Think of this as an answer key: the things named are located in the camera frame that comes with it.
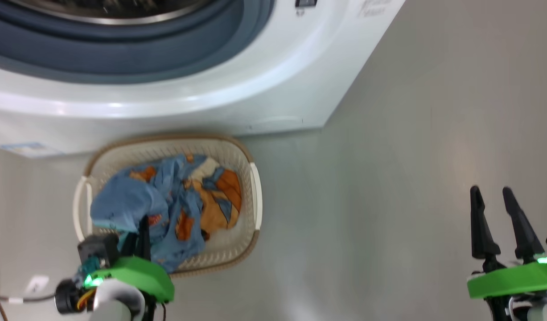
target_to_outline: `cable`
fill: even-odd
[[[511,318],[511,321],[520,321],[514,314],[513,314],[513,303],[515,302],[515,297],[511,296],[509,298],[509,303],[507,305],[507,309],[509,309],[509,317]]]
[[[77,301],[77,310],[79,311],[82,310],[83,303],[87,304],[87,301],[89,300],[90,297],[92,297],[95,294],[95,291],[97,291],[97,288],[87,291],[84,295],[82,295],[79,298],[79,301]]]
[[[8,321],[8,316],[4,312],[4,307],[2,306],[2,303],[0,303],[0,315],[2,316],[3,321]]]
[[[6,302],[12,305],[21,305],[23,303],[37,303],[37,302],[47,301],[47,300],[53,299],[54,297],[55,297],[55,293],[49,294],[46,296],[40,296],[40,297],[0,296],[0,302]]]
[[[0,296],[0,315],[2,315],[2,320],[8,321],[8,316],[6,315],[6,312],[4,311],[4,306],[2,306],[2,302],[10,303],[10,304],[13,304],[13,305],[22,305],[23,303],[43,302],[43,301],[53,299],[54,297],[55,297],[55,294],[50,294],[50,295],[40,296],[40,297]]]

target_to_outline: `basket handle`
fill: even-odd
[[[255,163],[249,163],[251,167],[251,187],[253,191],[253,213],[255,218],[255,229],[261,229],[261,219],[263,217],[263,197],[261,195],[261,180]]]
[[[89,235],[93,228],[93,223],[90,218],[90,209],[91,209],[91,202],[93,199],[93,189],[91,187],[91,184],[89,182],[89,177],[83,176],[79,180],[79,183],[77,183],[77,187],[75,187],[75,195],[73,196],[73,226],[75,227],[75,234],[77,235],[77,239],[82,242],[85,239],[85,235],[83,233],[83,230],[81,228],[81,221],[80,221],[80,215],[79,215],[79,205],[81,203],[81,193],[83,191],[83,187],[86,188],[86,198],[87,198],[87,205],[86,205],[86,221],[87,221],[87,231],[86,234]]]

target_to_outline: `basket rim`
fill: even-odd
[[[133,144],[140,144],[140,143],[147,143],[147,142],[155,142],[158,140],[224,140],[226,142],[232,143],[238,147],[245,157],[247,158],[247,161],[249,163],[253,163],[253,157],[247,150],[247,148],[237,139],[230,137],[230,136],[221,136],[221,135],[210,135],[210,134],[171,134],[171,135],[157,135],[157,136],[147,136],[147,137],[141,137],[141,138],[133,138],[130,140],[121,140],[119,142],[114,142],[112,144],[108,144],[98,150],[93,157],[89,160],[87,163],[85,170],[83,171],[83,176],[89,177],[91,174],[91,171],[93,170],[93,167],[95,166],[95,163],[107,152],[110,150],[113,150],[115,148],[120,148],[123,146],[129,146]]]
[[[95,163],[98,162],[98,160],[109,152],[110,150],[113,150],[115,148],[120,148],[123,146],[129,146],[133,144],[141,144],[145,142],[155,142],[157,140],[223,140],[225,142],[229,142],[234,144],[236,147],[239,148],[243,152],[243,154],[246,156],[247,161],[249,163],[253,163],[253,157],[247,150],[247,148],[237,139],[231,137],[231,136],[221,136],[221,135],[212,135],[212,134],[166,134],[166,135],[157,135],[157,136],[146,136],[141,138],[134,138],[130,140],[121,140],[119,142],[114,142],[112,144],[108,144],[98,150],[93,157],[89,160],[87,163],[85,170],[83,172],[83,175],[85,177],[89,177],[91,174],[91,171],[93,170],[93,167],[95,166]],[[253,232],[253,236],[251,238],[251,241],[247,248],[234,260],[231,260],[229,262],[225,262],[222,264],[217,264],[214,266],[208,266],[204,268],[199,268],[196,270],[186,270],[183,272],[172,272],[168,276],[171,278],[185,278],[188,276],[199,276],[200,274],[206,274],[210,272],[218,272],[221,270],[226,270],[227,268],[231,268],[232,266],[235,266],[245,260],[249,254],[253,251],[255,248],[255,244],[257,243],[257,239],[259,238],[259,230],[255,230]]]

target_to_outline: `tiled floor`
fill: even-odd
[[[236,268],[176,281],[168,320],[488,320],[465,288],[481,266],[469,188],[481,187],[502,261],[514,258],[504,185],[546,237],[547,0],[408,0],[323,130],[242,140],[263,183],[257,247]],[[88,157],[0,151],[2,294],[74,272],[71,199]],[[53,303],[8,314],[86,319]]]

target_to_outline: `white laundry basket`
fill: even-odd
[[[235,171],[241,187],[242,204],[236,226],[214,234],[204,251],[186,260],[171,274],[193,276],[230,268],[251,253],[259,236],[263,212],[261,183],[253,158],[237,140],[222,136],[155,136],[111,144],[88,163],[73,200],[73,220],[79,241],[90,234],[112,232],[93,226],[90,219],[92,199],[119,170],[178,154],[204,154]]]

